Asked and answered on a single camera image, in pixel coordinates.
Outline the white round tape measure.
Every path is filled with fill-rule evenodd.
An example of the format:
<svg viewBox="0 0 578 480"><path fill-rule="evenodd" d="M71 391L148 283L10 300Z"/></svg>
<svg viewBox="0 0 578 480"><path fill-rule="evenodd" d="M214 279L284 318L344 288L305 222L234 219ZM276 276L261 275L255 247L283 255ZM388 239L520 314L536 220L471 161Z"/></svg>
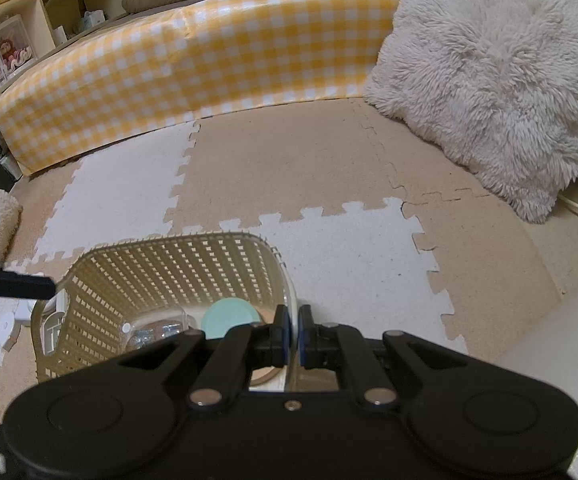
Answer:
<svg viewBox="0 0 578 480"><path fill-rule="evenodd" d="M9 351L16 344L21 329L31 324L30 313L6 312L0 317L0 346Z"/></svg>

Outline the yellow checkered bed cover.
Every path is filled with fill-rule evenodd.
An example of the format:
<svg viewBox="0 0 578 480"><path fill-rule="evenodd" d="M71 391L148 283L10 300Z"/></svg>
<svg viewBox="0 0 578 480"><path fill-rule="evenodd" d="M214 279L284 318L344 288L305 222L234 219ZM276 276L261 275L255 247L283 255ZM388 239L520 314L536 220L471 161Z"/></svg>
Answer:
<svg viewBox="0 0 578 480"><path fill-rule="evenodd" d="M25 174L137 134L360 96L400 0L203 0L110 27L0 96Z"/></svg>

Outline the clear box of screws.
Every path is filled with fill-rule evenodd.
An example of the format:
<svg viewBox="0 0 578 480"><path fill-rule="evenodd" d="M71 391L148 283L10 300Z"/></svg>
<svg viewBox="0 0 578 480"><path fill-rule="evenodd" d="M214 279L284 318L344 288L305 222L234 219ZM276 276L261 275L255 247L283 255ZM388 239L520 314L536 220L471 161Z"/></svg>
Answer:
<svg viewBox="0 0 578 480"><path fill-rule="evenodd" d="M121 325L121 352L131 352L185 332L189 315L181 308L140 313Z"/></svg>

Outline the doll in clear case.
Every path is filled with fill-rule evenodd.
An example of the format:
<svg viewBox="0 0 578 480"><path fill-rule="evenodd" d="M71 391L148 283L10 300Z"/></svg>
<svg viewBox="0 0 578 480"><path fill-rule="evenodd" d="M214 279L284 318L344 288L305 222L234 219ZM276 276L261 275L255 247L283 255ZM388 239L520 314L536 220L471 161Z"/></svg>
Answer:
<svg viewBox="0 0 578 480"><path fill-rule="evenodd" d="M18 14L0 23L0 59L7 79L36 59L24 21Z"/></svg>

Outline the cream plastic woven basket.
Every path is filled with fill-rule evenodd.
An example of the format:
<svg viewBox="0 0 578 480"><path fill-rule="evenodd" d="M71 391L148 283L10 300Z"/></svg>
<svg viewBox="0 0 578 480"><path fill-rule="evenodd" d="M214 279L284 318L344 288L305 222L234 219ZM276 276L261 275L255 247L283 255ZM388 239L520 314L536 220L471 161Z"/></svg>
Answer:
<svg viewBox="0 0 578 480"><path fill-rule="evenodd" d="M199 327L211 304L227 297L255 308L289 310L297 297L279 251L248 232L147 237L95 247L80 255L57 284L69 307L56 351L44 356L43 309L31 321L36 378L40 382L120 356L121 325L140 313L179 307Z"/></svg>

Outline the mint green round tin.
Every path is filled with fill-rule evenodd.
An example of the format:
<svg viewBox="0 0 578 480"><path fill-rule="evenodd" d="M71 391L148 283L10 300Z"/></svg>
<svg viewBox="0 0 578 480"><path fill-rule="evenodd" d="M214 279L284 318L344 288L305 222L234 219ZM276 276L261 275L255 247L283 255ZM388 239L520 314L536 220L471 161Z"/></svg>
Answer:
<svg viewBox="0 0 578 480"><path fill-rule="evenodd" d="M208 339L222 338L233 327L261 321L248 301L231 297L211 304L201 318L201 330Z"/></svg>

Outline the right fluffy white cushion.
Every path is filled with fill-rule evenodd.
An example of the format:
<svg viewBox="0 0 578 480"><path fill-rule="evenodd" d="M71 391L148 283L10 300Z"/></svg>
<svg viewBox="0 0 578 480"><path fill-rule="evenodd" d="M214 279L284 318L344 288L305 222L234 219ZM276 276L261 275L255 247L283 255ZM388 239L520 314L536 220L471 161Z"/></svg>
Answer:
<svg viewBox="0 0 578 480"><path fill-rule="evenodd" d="M578 177L578 0L401 0L364 98L542 223Z"/></svg>

